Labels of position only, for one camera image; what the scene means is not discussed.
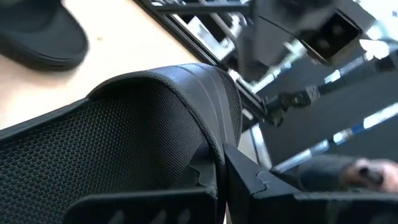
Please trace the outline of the black rubber slide sandal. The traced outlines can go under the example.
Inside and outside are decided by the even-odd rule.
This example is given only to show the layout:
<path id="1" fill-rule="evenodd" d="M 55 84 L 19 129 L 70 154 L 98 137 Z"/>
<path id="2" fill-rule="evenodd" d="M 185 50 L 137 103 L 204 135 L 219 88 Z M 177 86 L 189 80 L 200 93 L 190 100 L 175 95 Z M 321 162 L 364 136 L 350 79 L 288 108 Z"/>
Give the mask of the black rubber slide sandal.
<path id="1" fill-rule="evenodd" d="M 219 223 L 241 110 L 234 80 L 204 63 L 106 80 L 0 131 L 0 224 Z M 202 143 L 216 187 L 175 189 Z"/>
<path id="2" fill-rule="evenodd" d="M 0 0 L 0 54 L 33 70 L 68 71 L 88 51 L 85 31 L 62 0 Z"/>

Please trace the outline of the person's forearm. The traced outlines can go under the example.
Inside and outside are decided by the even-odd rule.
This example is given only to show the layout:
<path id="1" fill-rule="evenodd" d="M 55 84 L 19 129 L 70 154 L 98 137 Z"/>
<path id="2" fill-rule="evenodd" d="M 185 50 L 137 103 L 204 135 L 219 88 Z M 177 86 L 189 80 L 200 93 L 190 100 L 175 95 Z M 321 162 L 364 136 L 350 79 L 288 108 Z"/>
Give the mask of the person's forearm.
<path id="1" fill-rule="evenodd" d="M 355 157 L 317 155 L 299 165 L 298 184 L 307 192 L 341 190 L 345 187 L 342 181 L 343 172 L 355 162 Z"/>

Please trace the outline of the person's hand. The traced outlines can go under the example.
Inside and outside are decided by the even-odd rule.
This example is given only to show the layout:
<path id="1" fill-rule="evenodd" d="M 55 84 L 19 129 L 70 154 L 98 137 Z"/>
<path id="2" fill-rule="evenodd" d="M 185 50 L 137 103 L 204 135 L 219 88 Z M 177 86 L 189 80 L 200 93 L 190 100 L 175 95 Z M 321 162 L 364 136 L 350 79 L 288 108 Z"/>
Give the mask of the person's hand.
<path id="1" fill-rule="evenodd" d="M 349 187 L 398 193 L 398 163 L 386 159 L 358 159 L 343 169 L 340 180 Z"/>

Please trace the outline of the silver mounting bracket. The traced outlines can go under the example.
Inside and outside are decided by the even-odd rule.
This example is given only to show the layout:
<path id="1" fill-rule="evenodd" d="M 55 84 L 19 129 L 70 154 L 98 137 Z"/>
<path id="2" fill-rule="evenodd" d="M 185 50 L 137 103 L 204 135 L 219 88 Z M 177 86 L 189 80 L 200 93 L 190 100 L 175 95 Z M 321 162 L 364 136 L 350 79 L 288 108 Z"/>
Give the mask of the silver mounting bracket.
<path id="1" fill-rule="evenodd" d="M 234 42 L 243 25 L 243 18 L 232 13 L 186 15 L 180 18 L 194 37 L 219 60 L 234 50 Z"/>

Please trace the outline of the black clamp fitting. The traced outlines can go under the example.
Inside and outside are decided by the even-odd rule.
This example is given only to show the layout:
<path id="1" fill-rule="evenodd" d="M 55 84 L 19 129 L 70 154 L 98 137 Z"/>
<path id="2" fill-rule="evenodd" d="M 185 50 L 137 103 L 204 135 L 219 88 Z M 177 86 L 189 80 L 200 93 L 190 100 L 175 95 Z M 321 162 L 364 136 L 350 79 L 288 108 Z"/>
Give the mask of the black clamp fitting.
<path id="1" fill-rule="evenodd" d="M 280 93 L 266 103 L 267 118 L 265 120 L 269 124 L 279 127 L 289 108 L 308 107 L 320 97 L 321 94 L 317 86 L 309 86 L 293 93 Z"/>

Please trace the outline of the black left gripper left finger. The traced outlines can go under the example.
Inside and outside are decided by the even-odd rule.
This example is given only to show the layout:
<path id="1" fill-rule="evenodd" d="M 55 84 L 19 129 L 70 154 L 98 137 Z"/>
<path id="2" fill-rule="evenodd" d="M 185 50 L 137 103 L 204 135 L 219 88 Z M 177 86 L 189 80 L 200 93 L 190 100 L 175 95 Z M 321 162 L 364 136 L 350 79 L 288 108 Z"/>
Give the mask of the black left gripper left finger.
<path id="1" fill-rule="evenodd" d="M 216 187 L 215 163 L 207 143 L 199 146 L 188 166 L 174 182 L 175 189 L 190 187 Z"/>

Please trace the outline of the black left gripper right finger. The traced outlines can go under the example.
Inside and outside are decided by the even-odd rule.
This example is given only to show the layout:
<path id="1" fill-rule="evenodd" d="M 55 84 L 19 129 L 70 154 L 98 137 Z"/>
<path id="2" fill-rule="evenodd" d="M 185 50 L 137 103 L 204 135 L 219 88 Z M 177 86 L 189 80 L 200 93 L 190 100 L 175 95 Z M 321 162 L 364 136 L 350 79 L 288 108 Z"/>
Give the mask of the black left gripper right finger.
<path id="1" fill-rule="evenodd" d="M 224 145 L 228 210 L 232 224 L 298 224 L 298 190 L 259 167 L 232 145 Z"/>

